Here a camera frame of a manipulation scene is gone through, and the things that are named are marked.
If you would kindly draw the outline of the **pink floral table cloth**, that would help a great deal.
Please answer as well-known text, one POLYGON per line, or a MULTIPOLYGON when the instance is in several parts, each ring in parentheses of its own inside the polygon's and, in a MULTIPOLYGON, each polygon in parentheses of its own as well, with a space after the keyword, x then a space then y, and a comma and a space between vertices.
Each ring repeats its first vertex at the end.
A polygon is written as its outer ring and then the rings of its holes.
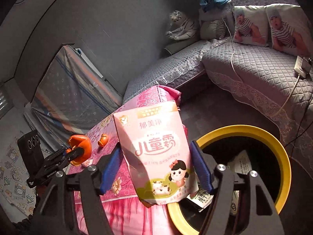
MULTIPOLYGON (((160 102, 175 101, 180 104, 181 93, 164 85, 153 86, 122 104, 117 111, 154 105, 160 102)), ((113 121, 109 115, 89 130, 86 136, 91 140, 92 154, 78 167, 71 166, 69 173, 81 172, 91 164, 97 164, 103 155, 110 154, 118 142, 113 121), (107 145, 97 144, 101 134, 107 134, 107 145)), ((164 205, 145 207, 136 195, 125 161, 121 163, 112 187, 101 196, 102 206, 114 234, 179 234, 173 224, 168 209, 164 205)))

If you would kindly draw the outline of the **white power strip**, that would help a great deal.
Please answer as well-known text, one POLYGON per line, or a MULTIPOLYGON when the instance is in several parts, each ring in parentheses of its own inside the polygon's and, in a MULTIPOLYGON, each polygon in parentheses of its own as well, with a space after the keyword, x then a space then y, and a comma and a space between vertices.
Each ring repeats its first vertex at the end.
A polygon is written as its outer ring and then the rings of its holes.
POLYGON ((310 73, 312 67, 312 59, 306 57, 297 56, 294 71, 302 78, 305 79, 310 73))

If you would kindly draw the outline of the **small orange peel piece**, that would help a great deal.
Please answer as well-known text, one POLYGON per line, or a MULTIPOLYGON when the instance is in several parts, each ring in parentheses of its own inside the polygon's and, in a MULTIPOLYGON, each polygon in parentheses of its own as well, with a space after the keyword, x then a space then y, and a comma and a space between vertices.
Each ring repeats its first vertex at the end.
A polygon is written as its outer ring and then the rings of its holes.
POLYGON ((100 148, 103 148, 107 145, 108 141, 109 141, 109 136, 107 134, 101 134, 101 137, 98 140, 97 144, 100 148))

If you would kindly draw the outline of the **grey satin cushion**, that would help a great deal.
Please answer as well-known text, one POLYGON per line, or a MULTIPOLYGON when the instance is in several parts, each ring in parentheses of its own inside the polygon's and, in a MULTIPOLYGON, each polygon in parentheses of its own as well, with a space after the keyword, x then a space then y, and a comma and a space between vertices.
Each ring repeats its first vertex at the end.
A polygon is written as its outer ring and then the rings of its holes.
POLYGON ((200 38, 203 40, 223 39, 226 35, 226 26, 223 20, 203 22, 200 28, 200 38))

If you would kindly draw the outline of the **grey bolster cushion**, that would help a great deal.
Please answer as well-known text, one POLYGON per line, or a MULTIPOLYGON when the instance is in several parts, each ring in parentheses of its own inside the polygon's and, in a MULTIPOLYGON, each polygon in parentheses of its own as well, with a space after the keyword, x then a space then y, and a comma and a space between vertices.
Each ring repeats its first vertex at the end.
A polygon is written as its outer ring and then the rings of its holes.
POLYGON ((173 55, 173 54, 181 51, 182 49, 184 49, 184 48, 194 44, 197 41, 199 41, 198 37, 185 39, 185 40, 180 40, 180 41, 174 41, 174 42, 166 45, 166 47, 164 47, 164 50, 169 55, 173 55))

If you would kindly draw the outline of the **striped sheet covered wardrobe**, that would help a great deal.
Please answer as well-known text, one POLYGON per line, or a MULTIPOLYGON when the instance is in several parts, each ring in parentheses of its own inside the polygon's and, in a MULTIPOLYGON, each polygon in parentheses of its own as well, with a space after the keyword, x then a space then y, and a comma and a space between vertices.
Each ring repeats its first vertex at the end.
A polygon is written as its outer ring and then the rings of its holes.
POLYGON ((122 105, 122 96, 101 78, 71 46, 63 46, 24 108, 31 129, 49 153, 86 134, 122 105))

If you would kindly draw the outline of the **window blind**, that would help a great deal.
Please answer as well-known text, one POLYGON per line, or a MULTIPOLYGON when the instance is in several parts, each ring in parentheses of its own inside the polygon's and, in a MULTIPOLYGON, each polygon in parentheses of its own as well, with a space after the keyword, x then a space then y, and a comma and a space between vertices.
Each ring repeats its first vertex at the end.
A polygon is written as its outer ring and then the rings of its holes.
POLYGON ((5 116, 13 106, 12 100, 2 84, 0 87, 0 118, 5 116))

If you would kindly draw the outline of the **black phone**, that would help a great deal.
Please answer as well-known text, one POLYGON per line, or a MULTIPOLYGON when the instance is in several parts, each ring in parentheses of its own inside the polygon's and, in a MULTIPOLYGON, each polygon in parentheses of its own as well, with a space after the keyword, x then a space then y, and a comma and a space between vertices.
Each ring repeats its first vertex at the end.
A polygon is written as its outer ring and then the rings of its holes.
POLYGON ((32 130, 17 140, 17 146, 30 176, 35 176, 43 165, 38 131, 32 130))

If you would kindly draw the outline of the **yellow rimmed trash bin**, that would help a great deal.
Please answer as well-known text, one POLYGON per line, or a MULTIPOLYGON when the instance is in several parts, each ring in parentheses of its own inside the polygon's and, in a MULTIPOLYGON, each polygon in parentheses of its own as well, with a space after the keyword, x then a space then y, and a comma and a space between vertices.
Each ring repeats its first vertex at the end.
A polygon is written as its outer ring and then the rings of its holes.
MULTIPOLYGON (((280 214, 290 191, 291 166, 289 157, 278 139, 255 126, 232 125, 209 132, 196 142, 216 163, 227 166, 235 173, 248 174, 252 170, 257 171, 280 214)), ((213 196, 201 186, 199 178, 198 184, 200 189, 195 196, 168 205, 171 220, 181 234, 200 234, 213 203, 213 196)), ((240 195, 239 190, 232 194, 225 234, 232 234, 240 195)))

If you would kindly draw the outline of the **baby print pillow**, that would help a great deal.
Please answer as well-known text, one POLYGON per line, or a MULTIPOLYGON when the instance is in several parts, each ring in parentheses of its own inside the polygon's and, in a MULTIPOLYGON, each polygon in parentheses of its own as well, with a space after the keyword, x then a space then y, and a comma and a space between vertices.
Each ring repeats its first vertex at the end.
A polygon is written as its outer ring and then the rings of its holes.
POLYGON ((312 57, 311 23, 300 6, 271 4, 265 8, 272 48, 293 56, 312 57))
POLYGON ((234 6, 235 33, 233 41, 246 45, 268 45, 269 26, 265 6, 234 6))

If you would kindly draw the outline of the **pink child cream box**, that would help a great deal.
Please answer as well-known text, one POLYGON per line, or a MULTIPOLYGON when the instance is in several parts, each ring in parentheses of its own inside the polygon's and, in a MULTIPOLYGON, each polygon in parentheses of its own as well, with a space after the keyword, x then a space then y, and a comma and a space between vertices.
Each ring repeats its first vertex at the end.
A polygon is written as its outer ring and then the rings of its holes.
POLYGON ((185 128, 174 101, 117 112, 113 118, 140 200, 166 205, 198 191, 185 128))

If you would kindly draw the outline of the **left baby print pillow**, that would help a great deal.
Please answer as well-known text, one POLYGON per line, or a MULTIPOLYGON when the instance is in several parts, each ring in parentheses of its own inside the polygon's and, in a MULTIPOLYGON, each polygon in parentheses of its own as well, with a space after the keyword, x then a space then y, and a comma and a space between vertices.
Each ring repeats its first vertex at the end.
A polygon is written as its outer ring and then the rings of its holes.
POLYGON ((268 45, 269 26, 265 6, 234 6, 235 33, 233 41, 246 45, 268 45))

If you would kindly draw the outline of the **right baby print pillow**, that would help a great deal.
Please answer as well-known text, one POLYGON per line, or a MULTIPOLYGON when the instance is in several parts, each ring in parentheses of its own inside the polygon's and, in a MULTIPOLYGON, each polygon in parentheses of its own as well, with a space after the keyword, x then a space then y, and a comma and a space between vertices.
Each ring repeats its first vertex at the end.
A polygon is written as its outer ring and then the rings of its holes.
POLYGON ((312 57, 311 23, 300 6, 271 4, 265 8, 272 48, 293 56, 312 57))

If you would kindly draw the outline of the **grey quilted corner sofa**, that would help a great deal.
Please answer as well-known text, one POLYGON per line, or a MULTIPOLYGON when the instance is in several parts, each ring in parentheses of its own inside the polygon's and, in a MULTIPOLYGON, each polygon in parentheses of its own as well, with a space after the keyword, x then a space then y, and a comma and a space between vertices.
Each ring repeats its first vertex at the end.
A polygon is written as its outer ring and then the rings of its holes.
POLYGON ((280 131, 287 153, 312 173, 312 76, 299 79, 296 59, 268 47, 198 41, 130 81, 123 101, 155 85, 176 88, 205 72, 219 88, 250 105, 280 131))

